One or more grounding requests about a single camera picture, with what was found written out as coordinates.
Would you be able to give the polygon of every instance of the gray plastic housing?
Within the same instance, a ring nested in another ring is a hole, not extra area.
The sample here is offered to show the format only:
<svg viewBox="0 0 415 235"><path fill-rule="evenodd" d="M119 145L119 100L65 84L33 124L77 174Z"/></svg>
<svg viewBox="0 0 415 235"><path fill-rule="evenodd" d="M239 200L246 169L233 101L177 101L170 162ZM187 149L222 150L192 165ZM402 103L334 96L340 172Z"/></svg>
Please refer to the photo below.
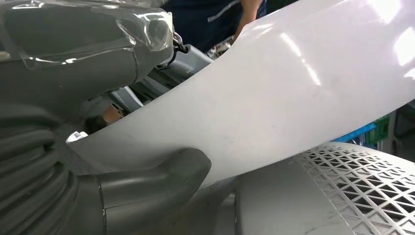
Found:
<svg viewBox="0 0 415 235"><path fill-rule="evenodd" d="M52 148L82 101L170 58L168 16L91 1L0 2L0 234L130 234L197 190L210 160L196 149L150 170L75 176Z"/></svg>
<svg viewBox="0 0 415 235"><path fill-rule="evenodd" d="M239 234L415 234L414 172L359 145L315 147L241 177Z"/></svg>

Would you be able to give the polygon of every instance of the machine part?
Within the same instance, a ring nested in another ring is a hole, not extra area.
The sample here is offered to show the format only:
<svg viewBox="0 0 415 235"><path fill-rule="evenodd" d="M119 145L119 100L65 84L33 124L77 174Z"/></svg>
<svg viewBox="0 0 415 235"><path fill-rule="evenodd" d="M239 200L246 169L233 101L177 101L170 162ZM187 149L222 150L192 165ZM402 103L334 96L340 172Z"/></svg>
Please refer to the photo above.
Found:
<svg viewBox="0 0 415 235"><path fill-rule="evenodd" d="M136 61L137 82L173 53L172 16L161 9L65 0L6 1L0 7L0 39L10 55L2 61L22 60L30 70L127 50Z"/></svg>
<svg viewBox="0 0 415 235"><path fill-rule="evenodd" d="M81 132L75 131L68 136L68 138L66 139L66 143L74 142L87 136L88 134L85 133L84 131L81 131Z"/></svg>
<svg viewBox="0 0 415 235"><path fill-rule="evenodd" d="M108 93L108 96L116 105L129 113L132 113L144 106L128 86L121 87L117 91L110 92Z"/></svg>
<svg viewBox="0 0 415 235"><path fill-rule="evenodd" d="M174 32L173 33L173 41L177 44L177 46L179 47L179 50L182 53L186 53L187 52L187 48L183 44L183 39L182 39L182 37L177 32Z"/></svg>
<svg viewBox="0 0 415 235"><path fill-rule="evenodd" d="M156 99L213 62L192 45L185 47L186 53L176 51L174 59L167 66L153 69L140 83L131 86L143 101Z"/></svg>
<svg viewBox="0 0 415 235"><path fill-rule="evenodd" d="M135 82L170 57L165 12L16 0L0 2L0 13L1 50L11 55L0 63L0 234L131 234L180 209L209 172L200 150L172 151L146 170L75 176L51 148L54 130L81 102ZM134 24L140 19L148 25ZM126 29L136 30L131 38ZM138 31L147 41L133 37Z"/></svg>
<svg viewBox="0 0 415 235"><path fill-rule="evenodd" d="M414 172L359 145L313 148L241 177L240 234L415 234Z"/></svg>
<svg viewBox="0 0 415 235"><path fill-rule="evenodd" d="M92 165L127 170L197 146L212 161L208 185L334 140L415 98L405 77L414 10L413 0L297 1L246 25L157 102L71 147Z"/></svg>
<svg viewBox="0 0 415 235"><path fill-rule="evenodd" d="M186 52L177 51L175 60L167 68L181 69L189 74L188 77L191 77L213 62L194 46L185 45L185 47L187 48Z"/></svg>

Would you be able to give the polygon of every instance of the glossy white surface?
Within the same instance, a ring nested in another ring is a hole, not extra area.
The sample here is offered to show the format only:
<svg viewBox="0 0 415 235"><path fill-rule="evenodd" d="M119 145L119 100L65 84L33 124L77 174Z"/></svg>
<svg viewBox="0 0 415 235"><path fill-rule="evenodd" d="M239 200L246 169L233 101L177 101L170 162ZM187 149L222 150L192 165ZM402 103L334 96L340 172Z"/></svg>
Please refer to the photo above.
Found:
<svg viewBox="0 0 415 235"><path fill-rule="evenodd" d="M109 171L199 148L212 161L205 184L269 165L414 99L414 29L413 0L300 0L248 25L177 88L71 145Z"/></svg>

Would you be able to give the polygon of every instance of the gray perforated panel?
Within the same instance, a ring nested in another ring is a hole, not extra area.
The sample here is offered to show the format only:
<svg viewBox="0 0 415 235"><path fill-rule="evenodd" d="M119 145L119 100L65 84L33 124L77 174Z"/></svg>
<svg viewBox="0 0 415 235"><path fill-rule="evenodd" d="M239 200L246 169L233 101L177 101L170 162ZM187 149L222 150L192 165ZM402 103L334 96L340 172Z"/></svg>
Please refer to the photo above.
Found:
<svg viewBox="0 0 415 235"><path fill-rule="evenodd" d="M415 235L413 163L344 143L322 145L294 159L357 235Z"/></svg>

